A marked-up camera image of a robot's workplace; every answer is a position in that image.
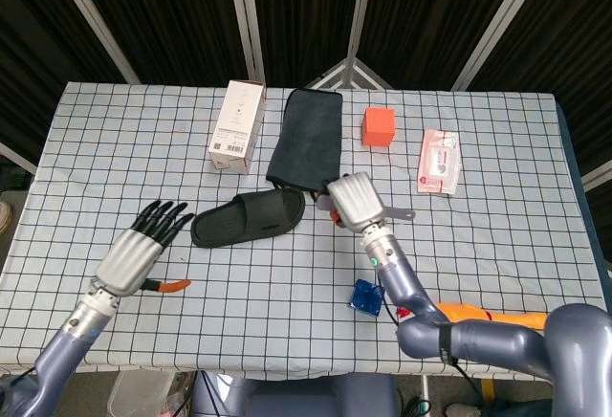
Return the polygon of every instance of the white box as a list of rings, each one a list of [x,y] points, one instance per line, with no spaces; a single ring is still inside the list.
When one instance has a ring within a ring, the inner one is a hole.
[[[265,91],[260,82],[229,82],[208,146],[208,154],[217,169],[243,175],[249,173],[264,118]]]

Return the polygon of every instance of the robotic hand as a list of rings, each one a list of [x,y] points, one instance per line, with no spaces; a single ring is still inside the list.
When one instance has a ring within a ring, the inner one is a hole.
[[[400,323],[400,348],[412,358],[457,359],[524,372],[555,386],[554,415],[612,417],[612,318],[586,304],[557,308],[544,336],[525,326],[466,319],[450,323],[426,294],[384,223],[384,206],[365,173],[328,185],[344,226],[361,244],[391,301],[414,317]]]
[[[36,360],[36,378],[0,382],[0,415],[53,413],[68,378],[117,312],[120,297],[141,288],[157,258],[194,216],[177,220],[187,204],[169,211],[171,207],[172,202],[153,202],[120,235],[100,262],[88,293]]]

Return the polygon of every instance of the floor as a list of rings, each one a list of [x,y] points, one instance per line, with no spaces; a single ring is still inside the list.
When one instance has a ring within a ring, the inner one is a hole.
[[[13,217],[18,218],[26,196],[25,190],[9,190],[0,193],[0,200],[11,204]],[[11,228],[0,236],[0,270],[9,252],[15,226],[16,220]],[[75,374],[68,383],[55,416],[106,416],[106,403],[117,375],[117,372]],[[397,387],[409,399],[420,392],[420,376],[398,376]],[[444,409],[452,403],[475,403],[473,391],[461,378],[430,377],[429,393],[432,417],[443,417]],[[495,394],[498,398],[509,401],[528,401],[550,398],[551,387],[545,383],[495,381]]]

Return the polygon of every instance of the gray tool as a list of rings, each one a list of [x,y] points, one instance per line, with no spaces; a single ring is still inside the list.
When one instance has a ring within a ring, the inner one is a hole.
[[[336,206],[334,201],[329,195],[319,194],[317,197],[317,208],[321,211],[334,211]],[[405,221],[412,221],[416,215],[414,209],[409,208],[396,208],[396,207],[384,207],[384,217],[393,219],[403,219]]]

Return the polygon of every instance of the pink package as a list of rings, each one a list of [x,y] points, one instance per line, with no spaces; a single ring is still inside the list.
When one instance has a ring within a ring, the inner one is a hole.
[[[427,128],[421,147],[417,191],[453,195],[460,170],[459,134]]]

